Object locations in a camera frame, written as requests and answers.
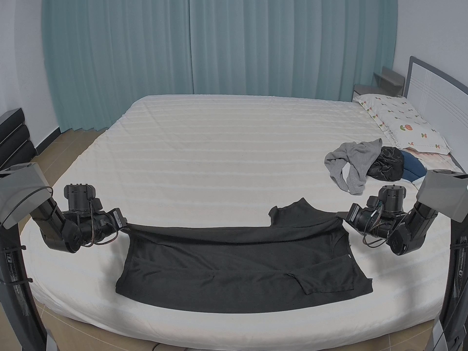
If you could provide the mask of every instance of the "headboard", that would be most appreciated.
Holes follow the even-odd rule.
[[[22,109],[10,110],[0,116],[0,170],[28,162],[35,154]]]
[[[468,170],[468,87],[411,56],[403,96],[437,129],[459,167]]]

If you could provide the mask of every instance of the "wall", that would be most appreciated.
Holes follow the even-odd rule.
[[[44,67],[42,0],[0,0],[0,114],[23,108],[34,146],[59,125]]]
[[[393,69],[416,56],[468,85],[467,17],[468,0],[398,0]]]

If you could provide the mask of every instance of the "gray cloth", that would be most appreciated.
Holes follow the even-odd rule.
[[[364,191],[367,171],[377,160],[382,149],[382,139],[373,142],[343,143],[338,149],[325,156],[325,166],[338,187],[352,195]],[[343,178],[342,169],[349,162],[351,167],[348,178]]]

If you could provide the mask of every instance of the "floral pillow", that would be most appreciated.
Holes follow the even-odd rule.
[[[378,94],[354,98],[377,122],[394,147],[412,148],[419,152],[448,155],[445,139],[425,121],[404,97]]]

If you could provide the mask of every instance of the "pile of clothes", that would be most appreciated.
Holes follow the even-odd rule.
[[[427,172],[412,154],[382,146],[380,138],[372,142],[343,143],[325,156],[325,166],[339,188],[352,195],[363,192],[366,176],[381,181],[414,182]]]

